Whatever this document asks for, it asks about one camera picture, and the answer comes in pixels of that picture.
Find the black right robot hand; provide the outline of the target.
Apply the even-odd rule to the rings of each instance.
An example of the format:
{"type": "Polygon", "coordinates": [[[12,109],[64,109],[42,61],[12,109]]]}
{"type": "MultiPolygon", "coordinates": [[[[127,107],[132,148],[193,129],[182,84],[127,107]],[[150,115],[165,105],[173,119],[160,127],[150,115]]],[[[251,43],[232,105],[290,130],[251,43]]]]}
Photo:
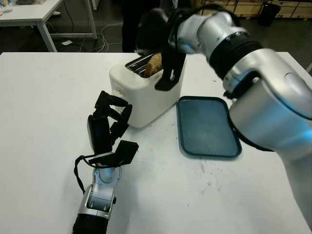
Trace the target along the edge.
{"type": "Polygon", "coordinates": [[[181,19],[182,10],[177,9],[170,15],[161,8],[144,13],[138,26],[135,51],[140,55],[162,52],[184,59],[186,54],[177,48],[175,39],[181,19]]]}

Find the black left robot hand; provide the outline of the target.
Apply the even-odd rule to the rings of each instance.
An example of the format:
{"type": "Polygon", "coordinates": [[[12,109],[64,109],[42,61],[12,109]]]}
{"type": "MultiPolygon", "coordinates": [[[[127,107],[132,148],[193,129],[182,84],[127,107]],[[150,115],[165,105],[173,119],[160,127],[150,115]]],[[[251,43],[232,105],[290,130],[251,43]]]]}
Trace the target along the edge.
{"type": "Polygon", "coordinates": [[[95,111],[88,116],[87,127],[95,155],[109,153],[127,130],[132,105],[126,100],[101,91],[95,111]]]}

